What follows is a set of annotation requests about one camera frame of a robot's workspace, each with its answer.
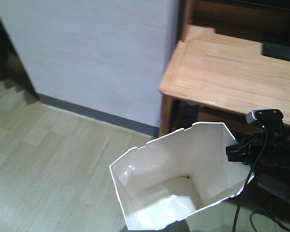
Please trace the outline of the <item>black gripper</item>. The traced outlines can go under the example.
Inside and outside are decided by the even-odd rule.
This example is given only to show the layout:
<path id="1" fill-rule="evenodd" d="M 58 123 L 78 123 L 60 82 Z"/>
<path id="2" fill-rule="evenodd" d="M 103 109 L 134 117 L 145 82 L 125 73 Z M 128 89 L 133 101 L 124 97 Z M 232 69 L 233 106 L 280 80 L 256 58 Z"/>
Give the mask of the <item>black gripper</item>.
<path id="1" fill-rule="evenodd" d="M 241 162 L 251 166 L 254 163 L 275 166 L 275 145 L 275 137 L 257 135 L 250 140 L 227 146 L 226 155 L 230 162 Z"/>

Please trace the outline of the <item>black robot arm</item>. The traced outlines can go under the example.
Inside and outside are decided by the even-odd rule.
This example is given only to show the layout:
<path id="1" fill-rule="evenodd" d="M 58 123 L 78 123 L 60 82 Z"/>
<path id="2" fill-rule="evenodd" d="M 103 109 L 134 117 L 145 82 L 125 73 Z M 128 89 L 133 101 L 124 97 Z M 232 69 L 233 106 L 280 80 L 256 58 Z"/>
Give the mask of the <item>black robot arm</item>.
<path id="1" fill-rule="evenodd" d="M 226 155 L 230 162 L 290 169 L 290 139 L 259 134 L 251 140 L 227 146 Z"/>

